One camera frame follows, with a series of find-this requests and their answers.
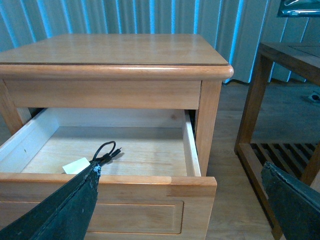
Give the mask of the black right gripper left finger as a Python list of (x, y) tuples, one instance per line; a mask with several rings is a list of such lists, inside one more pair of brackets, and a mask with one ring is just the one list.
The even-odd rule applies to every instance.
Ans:
[(83, 240), (98, 199), (101, 166), (91, 163), (0, 231), (2, 240)]

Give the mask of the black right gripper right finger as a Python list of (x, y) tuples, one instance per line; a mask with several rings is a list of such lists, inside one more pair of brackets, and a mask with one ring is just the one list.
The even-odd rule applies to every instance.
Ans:
[(320, 238), (320, 193), (266, 162), (261, 171), (268, 202), (287, 240)]

